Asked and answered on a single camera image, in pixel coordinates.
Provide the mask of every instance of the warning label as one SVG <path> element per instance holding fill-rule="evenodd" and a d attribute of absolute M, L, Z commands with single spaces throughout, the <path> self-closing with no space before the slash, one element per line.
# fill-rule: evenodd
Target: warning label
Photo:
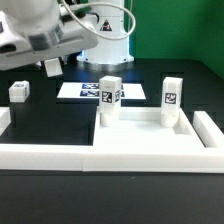
<path fill-rule="evenodd" d="M 105 20 L 103 26 L 100 28 L 100 31 L 112 31 L 110 23 L 108 20 Z"/>

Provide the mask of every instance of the black table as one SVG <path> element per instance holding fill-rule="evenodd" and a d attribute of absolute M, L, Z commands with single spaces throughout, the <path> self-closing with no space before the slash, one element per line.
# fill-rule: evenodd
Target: black table
<path fill-rule="evenodd" d="M 63 70 L 50 79 L 33 66 L 0 73 L 0 106 L 10 106 L 12 116 L 1 142 L 92 144 L 97 100 L 56 96 L 63 82 L 98 82 L 108 73 L 78 68 L 73 57 Z M 224 131 L 224 80 L 203 63 L 137 59 L 132 69 L 112 75 L 142 84 L 147 99 L 122 105 L 143 107 L 160 106 L 166 76 L 181 77 L 181 106 L 189 120 L 204 110 Z M 10 104 L 8 88 L 19 80 L 30 82 L 31 95 L 25 104 Z M 1 170 L 0 207 L 1 224 L 216 224 L 224 220 L 224 175 Z"/>

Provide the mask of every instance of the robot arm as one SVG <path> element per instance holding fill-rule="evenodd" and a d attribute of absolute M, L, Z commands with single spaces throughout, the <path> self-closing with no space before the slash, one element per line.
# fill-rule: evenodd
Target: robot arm
<path fill-rule="evenodd" d="M 76 21 L 62 21 L 56 0 L 1 0 L 0 70 L 69 55 L 98 44 Z M 94 30 L 97 17 L 81 21 Z"/>

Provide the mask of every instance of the white block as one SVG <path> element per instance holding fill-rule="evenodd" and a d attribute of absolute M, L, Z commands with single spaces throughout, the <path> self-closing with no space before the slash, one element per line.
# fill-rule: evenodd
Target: white block
<path fill-rule="evenodd" d="M 223 170 L 221 159 L 207 156 L 150 153 L 98 153 L 83 155 L 84 172 L 206 172 Z"/>
<path fill-rule="evenodd" d="M 198 147 L 204 147 L 201 140 L 198 138 L 197 133 L 195 132 L 194 128 L 191 126 L 190 122 L 187 119 L 187 116 L 180 108 L 180 117 L 179 117 L 179 128 L 184 135 L 191 136 L 195 142 L 197 142 Z"/>
<path fill-rule="evenodd" d="M 224 149 L 224 135 L 205 111 L 194 113 L 193 126 L 206 147 Z"/>
<path fill-rule="evenodd" d="M 23 103 L 30 95 L 30 84 L 28 81 L 16 81 L 9 88 L 9 99 L 12 103 Z"/>
<path fill-rule="evenodd" d="M 50 59 L 44 61 L 47 76 L 52 77 L 52 76 L 57 76 L 57 75 L 62 75 L 62 69 L 61 69 L 61 64 L 58 58 Z"/>
<path fill-rule="evenodd" d="M 119 120 L 121 107 L 121 78 L 105 76 L 100 79 L 100 123 L 113 126 Z"/>
<path fill-rule="evenodd" d="M 166 77 L 163 81 L 161 125 L 172 128 L 178 125 L 183 79 Z"/>
<path fill-rule="evenodd" d="M 49 152 L 47 148 L 38 152 L 32 150 L 32 146 L 25 151 L 25 146 L 22 147 L 20 151 L 0 152 L 0 169 L 82 171 L 82 158 L 78 153 L 63 153 L 54 149 Z"/>
<path fill-rule="evenodd" d="M 9 107 L 0 107 L 0 136 L 11 123 Z"/>

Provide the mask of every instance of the green background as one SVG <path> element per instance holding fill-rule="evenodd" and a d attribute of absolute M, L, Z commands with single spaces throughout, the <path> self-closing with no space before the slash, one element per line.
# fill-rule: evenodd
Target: green background
<path fill-rule="evenodd" d="M 223 0 L 133 0 L 133 13 L 134 57 L 194 59 L 224 79 Z"/>

